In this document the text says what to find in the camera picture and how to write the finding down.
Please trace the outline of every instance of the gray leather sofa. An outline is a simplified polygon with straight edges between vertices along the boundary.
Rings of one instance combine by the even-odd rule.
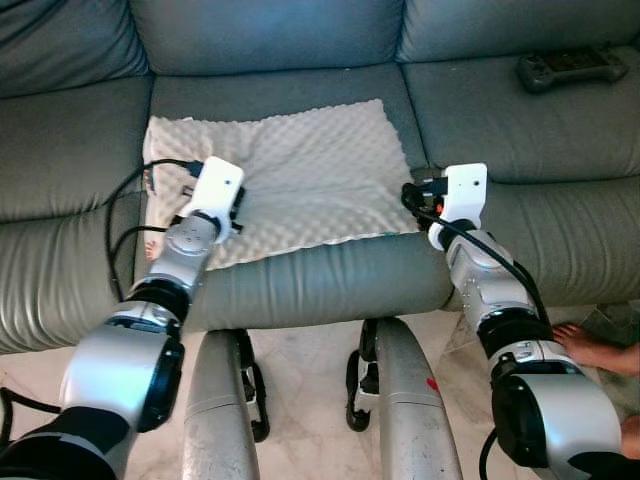
[[[549,305],[640,296],[640,0],[0,0],[0,351],[77,342],[114,304],[103,202],[147,118],[256,120],[381,98],[417,176],[486,162],[486,227]],[[610,42],[620,82],[534,96],[518,55]],[[118,202],[115,233],[141,221]],[[131,282],[140,248],[117,265]],[[422,235],[208,274],[191,329],[457,308]]]

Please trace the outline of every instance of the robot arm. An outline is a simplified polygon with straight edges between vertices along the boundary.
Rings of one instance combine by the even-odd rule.
[[[185,218],[167,230],[149,273],[78,344],[62,384],[62,413],[3,452],[0,478],[124,477],[137,433],[171,415],[184,357],[180,331],[214,244],[231,231],[242,179],[240,168],[207,159]]]
[[[452,166],[443,178],[420,187],[406,185],[403,201],[422,219],[441,212],[440,218],[513,267],[509,252],[480,229],[485,188],[483,164]],[[423,200],[429,196],[437,197],[431,214]],[[427,214],[420,215],[420,210]],[[489,359],[493,417],[504,452],[540,478],[554,480],[591,478],[577,468],[584,465],[580,460],[585,455],[607,453],[606,458],[618,459],[615,410],[600,387],[553,341],[551,325],[530,295],[537,292],[535,286],[525,287],[485,250],[438,223],[429,226],[429,240],[446,252],[466,319]]]

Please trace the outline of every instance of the sofa backrest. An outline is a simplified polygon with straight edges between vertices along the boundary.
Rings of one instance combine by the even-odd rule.
[[[393,60],[403,0],[131,0],[151,69],[220,75]]]
[[[147,70],[126,0],[0,0],[0,98]]]
[[[406,0],[396,58],[428,62],[611,43],[640,30],[640,0]]]

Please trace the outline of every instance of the black cable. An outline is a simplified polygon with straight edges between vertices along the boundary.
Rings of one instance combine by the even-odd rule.
[[[121,183],[116,187],[116,189],[109,195],[107,200],[105,201],[105,205],[107,205],[107,214],[104,220],[104,246],[105,253],[107,255],[107,263],[109,268],[109,283],[111,286],[111,290],[113,294],[118,299],[118,301],[122,302],[124,300],[124,296],[122,295],[122,287],[120,286],[120,280],[118,279],[118,273],[116,272],[115,267],[115,259],[112,255],[111,248],[111,223],[113,218],[113,209],[115,207],[115,202],[122,193],[122,191],[127,188],[127,186],[133,182],[136,178],[142,175],[146,170],[153,168],[157,165],[178,165],[181,167],[186,167],[192,162],[187,162],[183,160],[173,160],[169,158],[165,158],[162,160],[155,160],[153,162],[149,162],[146,165],[141,165],[135,169],[132,173],[130,173]]]
[[[489,458],[489,452],[491,451],[491,447],[493,446],[493,442],[498,438],[498,433],[494,428],[491,430],[491,433],[484,441],[484,445],[482,445],[482,450],[480,451],[480,461],[478,462],[478,468],[480,470],[480,480],[489,480],[487,478],[487,459]]]
[[[540,293],[538,292],[538,287],[536,287],[535,281],[531,274],[519,263],[514,262],[514,265],[510,264],[502,255],[489,247],[486,243],[481,240],[478,240],[473,235],[470,235],[468,232],[461,230],[460,228],[453,225],[451,222],[446,220],[442,220],[437,215],[432,215],[430,213],[424,212],[422,210],[413,209],[412,213],[414,215],[420,216],[426,220],[431,222],[436,222],[442,225],[444,228],[451,230],[452,232],[460,235],[462,238],[467,240],[472,245],[476,246],[484,253],[493,258],[496,262],[498,262],[505,270],[507,270],[511,275],[518,280],[522,286],[525,288],[533,303],[536,306],[536,310],[538,310],[538,315],[540,315],[540,319],[546,323],[549,323],[549,317],[547,315],[547,310],[544,308],[544,304],[542,303],[542,299],[540,298]]]
[[[116,242],[115,247],[113,247],[113,250],[111,250],[111,257],[113,258],[114,263],[118,259],[118,254],[120,253],[120,249],[122,248],[122,245],[124,245],[124,242],[127,240],[127,238],[129,238],[134,233],[143,232],[143,231],[166,232],[167,229],[164,227],[153,227],[151,225],[138,225],[137,227],[131,227],[126,229],[124,232],[122,232],[122,234],[118,238],[118,241]]]
[[[9,390],[6,387],[0,388],[0,401],[2,401],[2,408],[4,410],[2,430],[0,431],[0,449],[6,448],[11,443],[10,437],[11,427],[13,426],[13,403],[18,403],[25,407],[47,413],[60,413],[61,411],[60,407],[23,397],[19,393]]]

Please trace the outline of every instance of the black remote control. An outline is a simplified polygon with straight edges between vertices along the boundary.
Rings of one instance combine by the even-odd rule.
[[[620,80],[629,67],[605,47],[557,50],[521,57],[516,72],[522,85],[541,93],[555,85],[580,80]]]

